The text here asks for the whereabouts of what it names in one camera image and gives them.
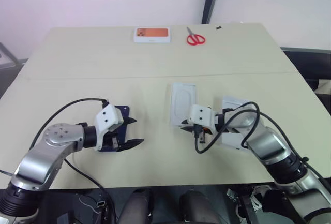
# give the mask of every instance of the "red scissors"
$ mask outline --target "red scissors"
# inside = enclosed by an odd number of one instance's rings
[[[206,39],[199,35],[199,34],[194,34],[191,29],[187,28],[187,31],[189,32],[189,35],[187,36],[187,43],[189,43],[191,46],[196,46],[198,44],[203,44],[206,42]]]

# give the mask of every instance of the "beige table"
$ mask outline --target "beige table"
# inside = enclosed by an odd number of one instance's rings
[[[170,126],[171,83],[184,82],[195,83],[198,103],[214,109],[221,108],[224,95],[256,101],[298,152],[330,176],[331,118],[264,28],[192,27],[206,37],[205,47],[188,46],[184,29],[171,28],[170,44],[149,45],[132,42],[132,27],[52,30],[0,100],[0,168],[15,170],[36,131],[58,108],[77,98],[103,97],[129,105],[138,122],[128,126],[127,138],[145,139],[121,153],[84,149],[68,157],[105,187],[271,181],[252,154],[215,145],[199,155],[192,136]],[[92,124],[99,110],[98,103],[79,103],[54,122]],[[0,188],[8,181],[0,174]],[[52,186],[90,187],[95,185],[65,164]]]

